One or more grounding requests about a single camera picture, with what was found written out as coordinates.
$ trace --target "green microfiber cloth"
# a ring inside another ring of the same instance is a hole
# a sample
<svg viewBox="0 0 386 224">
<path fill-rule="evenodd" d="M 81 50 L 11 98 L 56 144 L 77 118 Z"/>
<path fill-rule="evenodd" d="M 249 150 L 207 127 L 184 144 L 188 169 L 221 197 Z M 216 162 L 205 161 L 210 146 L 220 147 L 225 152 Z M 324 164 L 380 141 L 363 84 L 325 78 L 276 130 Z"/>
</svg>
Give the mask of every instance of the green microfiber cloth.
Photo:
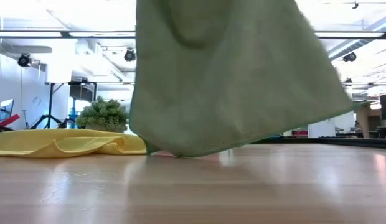
<svg viewBox="0 0 386 224">
<path fill-rule="evenodd" d="M 130 125 L 199 157 L 352 109 L 294 1 L 139 0 Z"/>
</svg>

